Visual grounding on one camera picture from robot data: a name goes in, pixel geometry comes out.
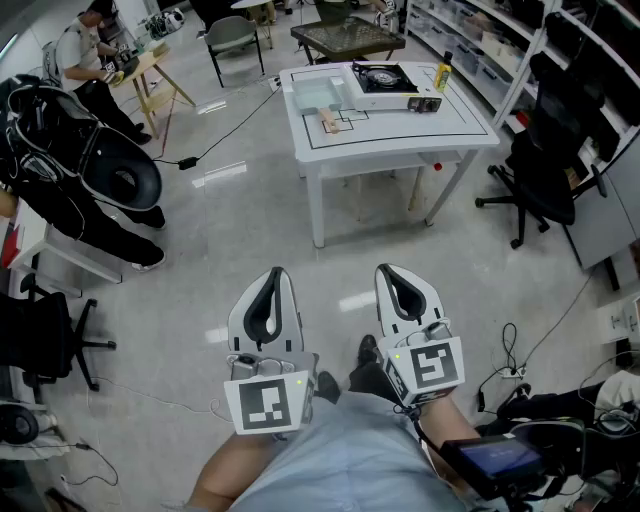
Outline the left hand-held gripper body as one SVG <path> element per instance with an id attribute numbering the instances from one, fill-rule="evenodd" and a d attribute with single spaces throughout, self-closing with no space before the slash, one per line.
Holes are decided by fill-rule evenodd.
<path id="1" fill-rule="evenodd" d="M 226 400 L 238 435 L 285 435 L 312 419 L 319 356 L 312 352 L 274 355 L 231 353 Z"/>

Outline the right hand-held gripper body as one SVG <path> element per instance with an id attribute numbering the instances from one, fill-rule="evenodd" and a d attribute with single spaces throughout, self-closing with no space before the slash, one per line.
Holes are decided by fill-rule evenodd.
<path id="1" fill-rule="evenodd" d="M 461 339 L 448 322 L 382 339 L 383 371 L 402 406 L 419 406 L 465 382 Z"/>

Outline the rectangular grey pan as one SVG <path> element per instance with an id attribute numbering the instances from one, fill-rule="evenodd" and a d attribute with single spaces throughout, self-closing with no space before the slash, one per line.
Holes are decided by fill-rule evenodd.
<path id="1" fill-rule="evenodd" d="M 331 134 L 340 132 L 335 113 L 343 106 L 338 86 L 330 77 L 306 79 L 292 83 L 294 102 L 302 117 L 316 116 Z"/>

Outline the person's left forearm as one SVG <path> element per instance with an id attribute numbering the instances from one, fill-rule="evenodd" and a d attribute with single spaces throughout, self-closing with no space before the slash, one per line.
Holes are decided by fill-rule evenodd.
<path id="1" fill-rule="evenodd" d="M 228 510 L 273 460 L 275 445 L 271 435 L 231 435 L 203 467 L 187 505 Z"/>

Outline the person's shoe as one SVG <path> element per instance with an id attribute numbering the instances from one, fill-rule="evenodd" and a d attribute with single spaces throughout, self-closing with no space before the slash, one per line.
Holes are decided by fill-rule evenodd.
<path id="1" fill-rule="evenodd" d="M 365 335 L 359 345 L 357 353 L 357 366 L 363 367 L 369 363 L 378 362 L 378 349 L 373 335 Z"/>
<path id="2" fill-rule="evenodd" d="M 317 378 L 315 396 L 337 404 L 341 397 L 341 389 L 335 378 L 326 370 L 321 371 Z"/>

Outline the person's left shoe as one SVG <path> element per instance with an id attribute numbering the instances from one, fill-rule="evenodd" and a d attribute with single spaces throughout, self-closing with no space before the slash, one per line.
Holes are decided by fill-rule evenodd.
<path id="1" fill-rule="evenodd" d="M 341 397 L 341 389 L 335 378 L 326 370 L 321 371 L 317 378 L 315 396 L 337 404 Z"/>

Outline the person's light blue shirt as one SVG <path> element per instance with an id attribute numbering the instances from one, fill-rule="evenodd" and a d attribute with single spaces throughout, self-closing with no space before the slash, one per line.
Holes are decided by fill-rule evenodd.
<path id="1" fill-rule="evenodd" d="M 471 512 L 473 492 L 437 476 L 409 420 L 392 403 L 345 392 L 317 398 L 309 426 L 269 436 L 269 462 L 232 512 Z"/>

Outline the black screen device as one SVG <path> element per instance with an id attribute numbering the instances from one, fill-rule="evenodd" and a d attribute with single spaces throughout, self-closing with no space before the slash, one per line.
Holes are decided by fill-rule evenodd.
<path id="1" fill-rule="evenodd" d="M 485 500 L 521 497 L 546 481 L 543 456 L 511 434 L 446 441 L 439 455 Z"/>

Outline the black office chair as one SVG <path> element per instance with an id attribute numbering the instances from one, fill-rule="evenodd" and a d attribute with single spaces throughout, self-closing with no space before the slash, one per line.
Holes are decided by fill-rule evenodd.
<path id="1" fill-rule="evenodd" d="M 475 206 L 513 204 L 518 210 L 518 236 L 510 245 L 524 243 L 526 215 L 545 232 L 551 221 L 568 226 L 575 221 L 573 195 L 566 175 L 587 138 L 597 139 L 602 96 L 591 92 L 575 75 L 561 69 L 546 54 L 531 57 L 531 72 L 538 82 L 533 111 L 525 129 L 516 134 L 511 154 L 503 165 L 487 172 L 508 188 L 507 196 L 475 199 Z"/>
<path id="2" fill-rule="evenodd" d="M 31 301 L 0 293 L 0 366 L 21 369 L 24 384 L 36 389 L 68 377 L 76 361 L 88 388 L 98 392 L 100 385 L 89 373 L 84 350 L 116 350 L 117 344 L 84 339 L 89 313 L 97 307 L 97 301 L 89 299 L 73 324 L 65 295 L 42 289 L 35 274 L 23 278 L 20 291 L 40 298 Z"/>

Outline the white cardboard box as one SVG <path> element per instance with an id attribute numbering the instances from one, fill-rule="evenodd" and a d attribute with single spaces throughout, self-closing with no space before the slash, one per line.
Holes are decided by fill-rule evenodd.
<path id="1" fill-rule="evenodd" d="M 601 343 L 627 340 L 640 344 L 640 294 L 599 307 L 596 318 Z"/>

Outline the yellow bottle with black cap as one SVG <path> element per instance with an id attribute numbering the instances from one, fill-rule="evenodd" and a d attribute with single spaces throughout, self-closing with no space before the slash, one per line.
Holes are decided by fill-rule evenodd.
<path id="1" fill-rule="evenodd" d="M 444 92 L 447 86 L 448 79 L 452 73 L 452 57 L 452 52 L 446 51 L 444 53 L 442 61 L 438 65 L 436 77 L 434 80 L 434 87 L 439 93 Z"/>

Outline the row of clear storage bins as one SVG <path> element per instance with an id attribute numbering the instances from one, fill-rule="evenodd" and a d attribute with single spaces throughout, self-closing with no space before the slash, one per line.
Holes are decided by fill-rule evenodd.
<path id="1" fill-rule="evenodd" d="M 450 52 L 453 68 L 497 107 L 506 98 L 512 77 L 481 48 L 482 29 L 473 19 L 477 13 L 458 0 L 411 0 L 407 31 L 437 55 Z"/>

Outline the dark wicker glass-top table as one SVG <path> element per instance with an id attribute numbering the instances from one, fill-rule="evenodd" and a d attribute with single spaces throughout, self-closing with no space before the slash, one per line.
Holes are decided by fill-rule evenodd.
<path id="1" fill-rule="evenodd" d="M 385 52 L 389 60 L 394 51 L 406 46 L 403 37 L 355 16 L 294 26 L 290 34 L 304 49 L 310 66 L 317 60 L 348 62 L 381 52 Z"/>

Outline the grey-green chair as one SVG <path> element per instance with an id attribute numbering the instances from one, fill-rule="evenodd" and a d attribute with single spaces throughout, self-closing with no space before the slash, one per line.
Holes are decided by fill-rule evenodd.
<path id="1" fill-rule="evenodd" d="M 261 73 L 265 74 L 257 26 L 254 21 L 247 20 L 242 16 L 219 19 L 206 32 L 204 41 L 221 87 L 224 87 L 224 84 L 217 56 L 247 45 L 256 47 Z"/>

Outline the small round white table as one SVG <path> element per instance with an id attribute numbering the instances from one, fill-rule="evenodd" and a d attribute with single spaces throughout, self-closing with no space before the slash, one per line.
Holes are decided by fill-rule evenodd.
<path id="1" fill-rule="evenodd" d="M 273 0 L 238 0 L 231 8 L 248 10 L 258 24 L 273 24 L 276 21 Z"/>

